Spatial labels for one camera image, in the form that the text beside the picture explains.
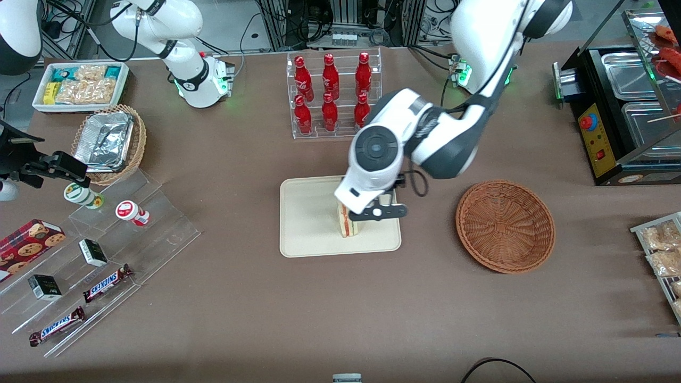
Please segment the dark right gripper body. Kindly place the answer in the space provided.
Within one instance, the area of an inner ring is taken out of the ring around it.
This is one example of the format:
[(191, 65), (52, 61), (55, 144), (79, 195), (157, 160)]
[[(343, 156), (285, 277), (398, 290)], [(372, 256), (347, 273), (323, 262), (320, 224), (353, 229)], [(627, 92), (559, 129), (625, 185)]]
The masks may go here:
[(5, 121), (1, 135), (1, 174), (2, 179), (24, 182), (24, 184), (43, 184), (44, 180), (32, 174), (31, 163), (39, 162), (42, 154), (36, 150), (35, 143), (45, 141), (15, 129)]

